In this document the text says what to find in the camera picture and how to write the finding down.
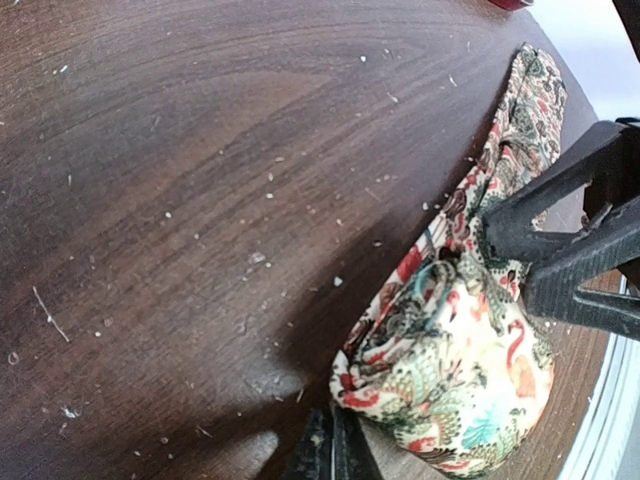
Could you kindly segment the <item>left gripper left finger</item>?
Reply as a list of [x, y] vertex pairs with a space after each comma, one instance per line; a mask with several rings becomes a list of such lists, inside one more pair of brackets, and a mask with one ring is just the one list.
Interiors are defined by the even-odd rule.
[[285, 468], [285, 480], [381, 480], [355, 412], [313, 410]]

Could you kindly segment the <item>paisley patterned tie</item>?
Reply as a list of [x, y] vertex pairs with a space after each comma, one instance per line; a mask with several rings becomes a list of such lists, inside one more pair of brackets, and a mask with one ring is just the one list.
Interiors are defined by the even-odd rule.
[[558, 159], [566, 99], [554, 59], [522, 45], [481, 154], [333, 361], [334, 401], [451, 479], [499, 468], [550, 396], [549, 337], [518, 302], [529, 266], [492, 256], [481, 214]]

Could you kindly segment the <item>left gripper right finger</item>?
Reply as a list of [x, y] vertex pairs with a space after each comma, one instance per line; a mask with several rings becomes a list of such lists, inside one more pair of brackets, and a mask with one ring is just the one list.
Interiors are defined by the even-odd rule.
[[538, 231], [533, 220], [582, 190], [586, 212], [609, 214], [639, 198], [639, 121], [594, 123], [539, 177], [482, 214], [493, 258], [542, 261], [575, 242], [578, 232]]

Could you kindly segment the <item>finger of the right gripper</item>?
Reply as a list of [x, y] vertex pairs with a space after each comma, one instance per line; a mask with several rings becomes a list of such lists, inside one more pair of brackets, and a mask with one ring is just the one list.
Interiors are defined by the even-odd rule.
[[530, 271], [524, 308], [535, 317], [639, 339], [639, 299], [589, 290], [583, 284], [639, 258], [639, 236], [583, 238]]

